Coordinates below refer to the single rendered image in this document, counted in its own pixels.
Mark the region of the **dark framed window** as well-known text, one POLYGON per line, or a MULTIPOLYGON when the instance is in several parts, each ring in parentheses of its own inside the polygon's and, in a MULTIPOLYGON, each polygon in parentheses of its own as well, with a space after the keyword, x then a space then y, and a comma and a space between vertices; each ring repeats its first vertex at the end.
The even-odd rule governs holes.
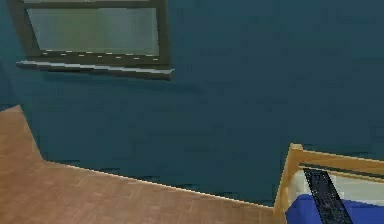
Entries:
POLYGON ((168 0, 7 0, 20 68, 169 80, 168 0))

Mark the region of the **wooden bed with blue blanket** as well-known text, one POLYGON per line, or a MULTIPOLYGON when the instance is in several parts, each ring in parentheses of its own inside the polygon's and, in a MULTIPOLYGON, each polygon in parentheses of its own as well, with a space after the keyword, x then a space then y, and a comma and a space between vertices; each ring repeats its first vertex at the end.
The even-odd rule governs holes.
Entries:
POLYGON ((384 205, 384 161, 304 150, 291 143, 273 207, 274 217, 284 224, 296 198, 310 192, 304 168, 326 171, 342 199, 384 205))

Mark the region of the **black remote control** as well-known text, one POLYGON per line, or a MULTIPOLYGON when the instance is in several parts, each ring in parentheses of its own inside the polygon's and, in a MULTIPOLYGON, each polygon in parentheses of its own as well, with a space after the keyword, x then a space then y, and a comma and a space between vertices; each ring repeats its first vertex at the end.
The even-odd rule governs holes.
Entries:
POLYGON ((322 224, 353 224, 328 173, 309 168, 303 171, 322 224))

